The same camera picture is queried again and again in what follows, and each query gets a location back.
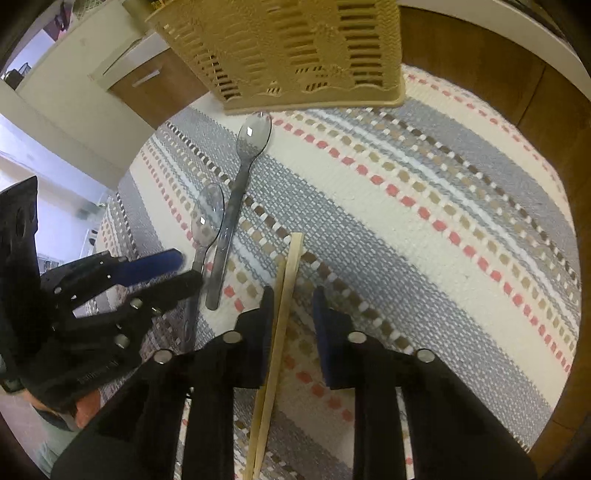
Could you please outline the person's left forearm sleeve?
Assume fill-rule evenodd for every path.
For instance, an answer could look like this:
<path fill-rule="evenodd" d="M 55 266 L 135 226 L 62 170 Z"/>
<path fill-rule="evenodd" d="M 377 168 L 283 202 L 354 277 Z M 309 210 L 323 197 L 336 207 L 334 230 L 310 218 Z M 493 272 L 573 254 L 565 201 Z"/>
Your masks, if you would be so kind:
<path fill-rule="evenodd" d="M 45 410 L 35 409 L 35 411 L 41 418 L 41 425 L 45 432 L 45 440 L 37 452 L 37 465 L 47 477 L 50 477 L 55 462 L 76 437 L 78 429 L 71 429 L 59 415 Z"/>

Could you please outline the person's left hand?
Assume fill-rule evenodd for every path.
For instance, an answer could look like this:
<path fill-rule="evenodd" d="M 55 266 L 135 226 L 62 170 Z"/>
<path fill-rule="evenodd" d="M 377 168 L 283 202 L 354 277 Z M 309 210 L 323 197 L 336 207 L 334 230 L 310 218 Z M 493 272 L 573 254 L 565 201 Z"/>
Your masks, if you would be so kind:
<path fill-rule="evenodd" d="M 64 411 L 56 411 L 43 404 L 35 398 L 29 391 L 25 390 L 22 396 L 39 411 L 62 419 L 66 425 L 74 430 L 83 429 L 92 418 L 98 413 L 101 407 L 101 397 L 98 390 L 94 390 L 88 395 L 79 399 L 75 405 Z"/>

